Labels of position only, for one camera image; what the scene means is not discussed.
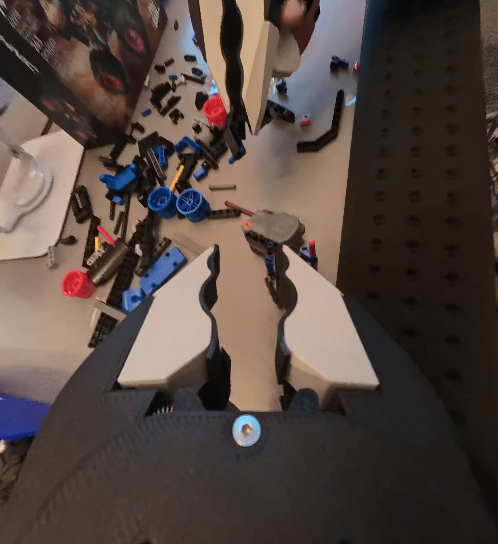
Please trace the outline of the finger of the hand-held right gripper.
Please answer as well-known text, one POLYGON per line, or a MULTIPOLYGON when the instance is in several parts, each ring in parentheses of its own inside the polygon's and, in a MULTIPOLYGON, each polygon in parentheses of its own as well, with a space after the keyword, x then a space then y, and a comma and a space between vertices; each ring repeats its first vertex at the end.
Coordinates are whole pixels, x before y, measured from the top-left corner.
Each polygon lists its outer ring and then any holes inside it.
POLYGON ((299 66, 300 49, 290 29, 244 21, 244 107, 253 135, 261 129, 272 78, 288 77, 299 66))
POLYGON ((227 113, 250 125, 245 94, 250 78, 250 1, 199 1, 206 63, 227 113))

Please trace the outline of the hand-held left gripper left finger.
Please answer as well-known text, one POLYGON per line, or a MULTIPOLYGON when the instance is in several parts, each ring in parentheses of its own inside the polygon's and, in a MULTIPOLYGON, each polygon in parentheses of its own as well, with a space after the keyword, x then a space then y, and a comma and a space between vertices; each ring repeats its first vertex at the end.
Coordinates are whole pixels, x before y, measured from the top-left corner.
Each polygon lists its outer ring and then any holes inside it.
POLYGON ((212 314, 219 272, 219 246, 213 244, 151 295, 119 385, 175 393, 224 381, 229 366, 212 314))

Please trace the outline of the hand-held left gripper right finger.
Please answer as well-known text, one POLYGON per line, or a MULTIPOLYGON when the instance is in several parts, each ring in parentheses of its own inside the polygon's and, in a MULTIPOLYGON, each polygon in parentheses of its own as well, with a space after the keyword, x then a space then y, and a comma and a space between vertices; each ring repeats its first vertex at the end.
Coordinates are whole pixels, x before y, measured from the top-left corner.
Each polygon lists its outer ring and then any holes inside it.
POLYGON ((278 384, 296 391, 376 390, 379 379, 340 291, 287 246, 275 259, 278 384))

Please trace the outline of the grey motor brick assembly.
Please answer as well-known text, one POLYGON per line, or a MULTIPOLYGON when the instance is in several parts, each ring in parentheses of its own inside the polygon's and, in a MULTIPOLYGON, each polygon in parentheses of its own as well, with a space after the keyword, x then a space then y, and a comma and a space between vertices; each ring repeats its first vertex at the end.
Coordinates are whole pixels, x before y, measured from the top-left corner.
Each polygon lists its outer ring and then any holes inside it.
POLYGON ((241 226, 245 241, 253 253, 264 258, 265 284, 272 300, 284 308, 284 289, 280 285, 280 273, 285 268, 285 259, 279 255, 283 246, 298 252, 299 256, 318 269, 315 242, 304 242, 304 224, 294 215, 273 212, 268 209, 256 211, 241 226))

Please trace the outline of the person's right hand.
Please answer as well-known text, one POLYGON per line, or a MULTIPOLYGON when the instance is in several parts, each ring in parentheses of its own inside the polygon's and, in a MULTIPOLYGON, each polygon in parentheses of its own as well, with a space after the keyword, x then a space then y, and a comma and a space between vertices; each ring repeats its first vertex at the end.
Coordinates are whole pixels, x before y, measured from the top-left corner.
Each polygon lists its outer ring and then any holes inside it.
POLYGON ((307 49, 319 16, 320 1, 284 1, 282 3, 281 24, 292 32, 300 54, 307 49))

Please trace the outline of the blue curved panel piece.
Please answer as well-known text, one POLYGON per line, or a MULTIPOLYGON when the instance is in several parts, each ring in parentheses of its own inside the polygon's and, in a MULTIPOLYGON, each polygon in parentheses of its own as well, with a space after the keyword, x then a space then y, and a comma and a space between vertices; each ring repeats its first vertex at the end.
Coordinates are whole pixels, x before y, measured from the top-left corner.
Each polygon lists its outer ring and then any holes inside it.
POLYGON ((125 314, 130 314, 146 298, 144 290, 140 287, 128 289, 122 293, 121 309, 125 314))

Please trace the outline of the red toy wheel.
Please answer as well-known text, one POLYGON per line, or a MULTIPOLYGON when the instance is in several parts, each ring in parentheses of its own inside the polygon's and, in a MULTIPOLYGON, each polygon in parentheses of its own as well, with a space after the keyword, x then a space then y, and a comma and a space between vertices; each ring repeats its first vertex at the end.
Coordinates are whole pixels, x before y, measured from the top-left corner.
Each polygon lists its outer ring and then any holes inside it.
POLYGON ((97 286, 87 274, 80 270, 71 270, 62 279, 60 288, 66 297, 86 300, 95 294, 97 286))
POLYGON ((229 114, 219 94, 210 96, 205 101, 202 112, 209 126, 225 128, 229 114))

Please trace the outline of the long black holed beam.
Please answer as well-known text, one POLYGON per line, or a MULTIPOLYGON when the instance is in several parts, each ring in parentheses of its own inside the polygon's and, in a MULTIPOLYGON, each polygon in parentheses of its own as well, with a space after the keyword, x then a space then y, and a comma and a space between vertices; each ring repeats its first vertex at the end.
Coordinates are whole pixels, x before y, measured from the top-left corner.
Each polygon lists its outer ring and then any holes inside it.
MULTIPOLYGON (((129 250, 129 253, 123 259, 123 262, 116 273, 109 294, 105 300, 107 305, 114 309, 121 310, 123 292, 128 290, 131 286, 138 260, 138 255, 136 255, 133 250, 129 250)), ((114 330, 117 323, 117 319, 101 312, 95 329, 89 339, 88 348, 92 349, 100 344, 105 337, 114 330)))

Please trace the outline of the grey flat tile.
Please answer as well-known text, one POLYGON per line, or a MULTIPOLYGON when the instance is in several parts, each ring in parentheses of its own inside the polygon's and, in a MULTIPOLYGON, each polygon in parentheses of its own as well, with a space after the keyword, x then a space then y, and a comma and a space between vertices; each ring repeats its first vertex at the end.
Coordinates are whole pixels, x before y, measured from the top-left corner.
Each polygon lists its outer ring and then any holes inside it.
POLYGON ((103 302, 100 299, 94 299, 94 309, 97 312, 101 312, 105 314, 106 316, 117 320, 118 322, 122 322, 126 317, 127 314, 123 312, 121 309, 114 308, 113 306, 103 302))

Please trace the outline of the blue flat panel piece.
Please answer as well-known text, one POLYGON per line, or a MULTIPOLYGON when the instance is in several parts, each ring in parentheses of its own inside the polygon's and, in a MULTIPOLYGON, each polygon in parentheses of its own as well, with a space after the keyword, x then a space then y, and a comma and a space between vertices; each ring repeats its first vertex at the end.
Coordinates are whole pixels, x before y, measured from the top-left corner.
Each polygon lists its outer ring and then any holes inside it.
POLYGON ((142 276, 139 286, 145 296, 150 296, 172 279, 187 263, 185 255, 176 247, 164 253, 142 276))

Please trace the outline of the black cylinder piece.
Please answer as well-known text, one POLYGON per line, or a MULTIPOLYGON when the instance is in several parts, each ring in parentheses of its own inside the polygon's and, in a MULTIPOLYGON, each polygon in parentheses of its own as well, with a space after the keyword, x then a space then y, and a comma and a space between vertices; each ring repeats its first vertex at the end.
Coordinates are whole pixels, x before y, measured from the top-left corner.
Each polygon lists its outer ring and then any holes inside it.
POLYGON ((115 245, 107 248, 104 254, 89 267, 86 276, 96 286, 106 284, 117 273, 130 252, 123 238, 117 238, 115 245))

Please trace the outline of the blue toy wheel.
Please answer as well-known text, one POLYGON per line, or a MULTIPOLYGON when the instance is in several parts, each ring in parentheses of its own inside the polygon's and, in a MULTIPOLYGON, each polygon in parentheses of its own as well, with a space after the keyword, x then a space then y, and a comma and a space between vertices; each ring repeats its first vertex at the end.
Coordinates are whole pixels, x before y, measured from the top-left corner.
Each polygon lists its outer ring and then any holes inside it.
POLYGON ((163 219, 177 215, 177 197, 169 187, 158 186, 148 196, 148 208, 163 219))
POLYGON ((185 189, 176 202, 178 213, 193 223, 204 221, 211 212, 210 203, 196 189, 185 189))

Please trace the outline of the dark printed toy box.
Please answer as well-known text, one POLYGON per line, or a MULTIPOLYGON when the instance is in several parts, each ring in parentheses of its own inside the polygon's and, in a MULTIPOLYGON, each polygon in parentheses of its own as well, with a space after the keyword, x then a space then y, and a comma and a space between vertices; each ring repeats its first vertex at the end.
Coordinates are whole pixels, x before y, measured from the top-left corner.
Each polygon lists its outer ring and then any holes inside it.
POLYGON ((84 148, 112 145, 167 22, 160 1, 0 1, 0 78, 84 148))

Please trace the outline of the blue angled panel piece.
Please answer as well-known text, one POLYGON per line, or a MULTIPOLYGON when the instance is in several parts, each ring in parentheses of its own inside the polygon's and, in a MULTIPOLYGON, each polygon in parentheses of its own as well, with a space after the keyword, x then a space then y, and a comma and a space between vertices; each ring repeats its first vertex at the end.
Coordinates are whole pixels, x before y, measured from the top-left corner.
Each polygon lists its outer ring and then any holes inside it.
POLYGON ((112 192, 122 192, 126 187, 132 184, 138 177, 140 168, 137 164, 131 163, 124 170, 116 175, 101 174, 99 181, 112 192))

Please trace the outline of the black rectangular frame piece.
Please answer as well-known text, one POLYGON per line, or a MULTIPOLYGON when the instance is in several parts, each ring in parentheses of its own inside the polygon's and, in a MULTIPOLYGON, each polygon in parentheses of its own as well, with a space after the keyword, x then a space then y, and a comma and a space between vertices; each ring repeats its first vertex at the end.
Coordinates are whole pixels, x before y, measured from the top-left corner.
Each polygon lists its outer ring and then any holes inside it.
POLYGON ((70 196, 70 208, 77 224, 83 224, 93 217, 93 209, 86 187, 74 187, 70 196))

